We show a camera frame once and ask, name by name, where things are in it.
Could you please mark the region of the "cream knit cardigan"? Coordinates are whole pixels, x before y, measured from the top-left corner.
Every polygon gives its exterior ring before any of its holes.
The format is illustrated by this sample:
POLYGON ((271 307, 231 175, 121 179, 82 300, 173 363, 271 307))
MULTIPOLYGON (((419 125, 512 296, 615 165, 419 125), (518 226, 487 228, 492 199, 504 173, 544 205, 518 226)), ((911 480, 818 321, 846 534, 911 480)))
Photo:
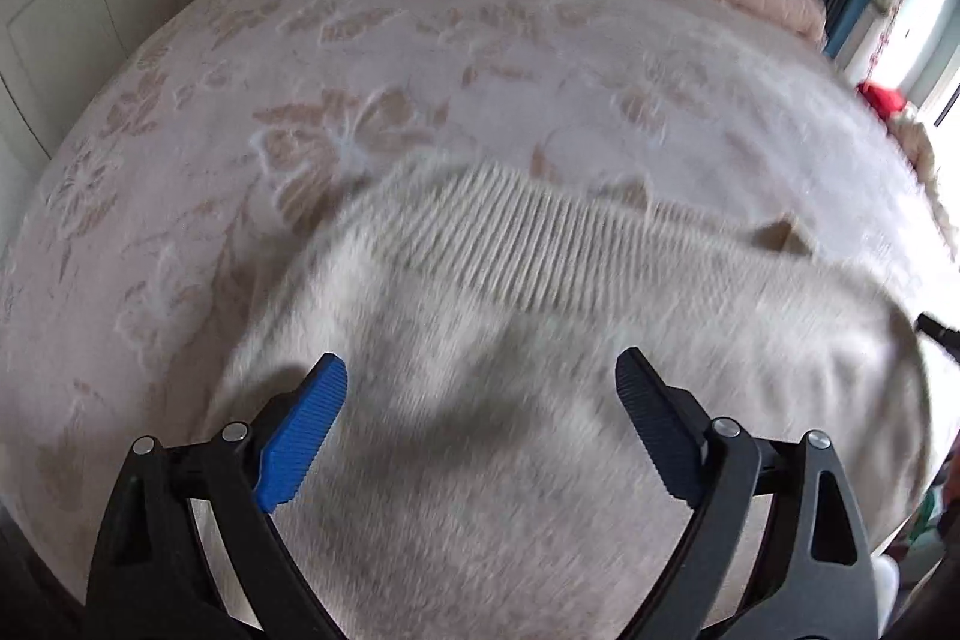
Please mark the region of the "cream knit cardigan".
POLYGON ((263 281, 206 419, 345 360, 277 525, 350 637, 610 638, 683 525, 617 356, 638 347, 752 434, 827 432, 878 544, 958 429, 957 370, 910 320, 866 271, 685 209, 416 154, 263 281))

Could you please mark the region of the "red and white plush toy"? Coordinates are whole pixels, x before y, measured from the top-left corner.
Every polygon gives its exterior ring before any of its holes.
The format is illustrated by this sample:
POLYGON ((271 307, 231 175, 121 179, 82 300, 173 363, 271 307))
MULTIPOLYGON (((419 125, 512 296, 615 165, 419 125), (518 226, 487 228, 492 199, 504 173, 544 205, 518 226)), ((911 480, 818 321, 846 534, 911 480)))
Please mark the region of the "red and white plush toy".
POLYGON ((903 158, 907 159, 914 177, 928 198, 940 234, 950 248, 955 248, 953 224, 940 201, 934 148, 926 128, 916 120, 916 107, 898 89, 882 88, 869 80, 857 83, 856 91, 884 125, 887 135, 900 148, 903 158))

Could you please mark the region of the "pink butterfly bed blanket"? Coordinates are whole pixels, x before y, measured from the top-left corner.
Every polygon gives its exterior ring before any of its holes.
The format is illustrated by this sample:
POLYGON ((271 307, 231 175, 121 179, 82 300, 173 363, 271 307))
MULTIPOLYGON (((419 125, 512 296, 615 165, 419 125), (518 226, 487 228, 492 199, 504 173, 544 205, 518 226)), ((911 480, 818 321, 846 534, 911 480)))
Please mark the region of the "pink butterfly bed blanket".
POLYGON ((226 422, 260 285, 416 154, 685 209, 957 319, 896 143, 817 47, 726 3, 197 0, 91 101, 3 260, 3 502, 71 596, 127 445, 226 422))

